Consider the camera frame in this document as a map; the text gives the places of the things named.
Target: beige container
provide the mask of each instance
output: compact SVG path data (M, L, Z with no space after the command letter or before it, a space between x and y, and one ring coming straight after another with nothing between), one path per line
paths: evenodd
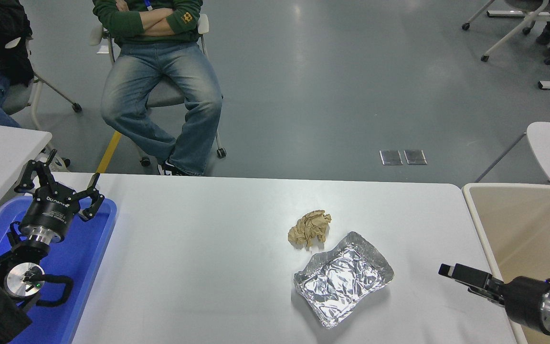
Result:
M550 278L550 185L470 183L462 191L494 277ZM550 344L550 336L511 325L519 344Z

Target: blue tray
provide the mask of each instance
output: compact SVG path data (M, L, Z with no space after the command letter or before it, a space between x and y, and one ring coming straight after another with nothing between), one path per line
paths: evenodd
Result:
M22 220L31 204L31 196L18 196L9 200L0 209L0 255L10 250L6 233L10 223ZM80 201L82 208L90 205L89 199ZM86 305L90 288L105 254L107 242L114 229L116 204L105 199L88 222L76 217L63 242L50 245L50 254L42 259L40 266L46 274L65 275L74 279L74 289L69 299L59 307L34 306L28 313L33 323L18 337L14 344L69 344L82 311ZM63 293L63 285L46 283L42 288L43 300L57 300Z

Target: aluminum foil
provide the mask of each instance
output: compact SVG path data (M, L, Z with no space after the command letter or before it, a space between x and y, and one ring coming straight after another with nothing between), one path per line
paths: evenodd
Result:
M331 251L312 256L305 269L294 274L294 286L330 329L362 298L392 279L393 270L382 254L361 235L349 232Z

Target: hand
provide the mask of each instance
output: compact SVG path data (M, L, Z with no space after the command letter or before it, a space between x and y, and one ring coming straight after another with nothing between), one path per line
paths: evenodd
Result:
M118 11L120 12L128 12L128 4L124 0L116 0L116 7L118 8Z

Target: yellow patch on sleeve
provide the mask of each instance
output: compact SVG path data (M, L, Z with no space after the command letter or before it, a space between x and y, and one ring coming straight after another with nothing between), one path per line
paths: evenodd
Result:
M188 24L188 23L191 22L192 19L193 19L193 18L192 18L192 14L186 12L186 13L184 13L183 16L181 16L181 19L182 19L186 24Z

